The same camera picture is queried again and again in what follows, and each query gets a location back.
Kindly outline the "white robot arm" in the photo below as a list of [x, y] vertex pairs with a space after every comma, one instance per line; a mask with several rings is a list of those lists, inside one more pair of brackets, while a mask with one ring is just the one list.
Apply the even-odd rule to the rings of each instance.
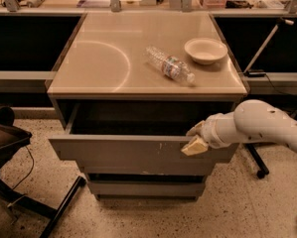
[[227, 114], [218, 113], [192, 127], [192, 139], [182, 148], [186, 156], [231, 144], [275, 143], [297, 154], [297, 121], [260, 100], [246, 100]]

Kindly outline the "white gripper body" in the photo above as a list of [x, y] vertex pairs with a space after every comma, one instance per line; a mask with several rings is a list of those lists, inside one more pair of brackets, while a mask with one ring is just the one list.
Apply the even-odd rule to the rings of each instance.
[[230, 114], [218, 113], [209, 116], [202, 126], [202, 138], [213, 149], [226, 148], [229, 143], [225, 142], [219, 135], [219, 129], [217, 125], [224, 120], [230, 118]]

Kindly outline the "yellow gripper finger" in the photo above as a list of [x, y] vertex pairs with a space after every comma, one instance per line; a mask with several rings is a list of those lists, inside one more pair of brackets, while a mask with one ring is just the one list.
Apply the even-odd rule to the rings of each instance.
[[187, 133], [187, 136], [203, 136], [203, 126], [205, 124], [205, 121], [200, 121], [195, 126], [193, 126]]
[[186, 156], [193, 156], [206, 152], [208, 148], [208, 143], [201, 136], [196, 135], [181, 149], [181, 152]]

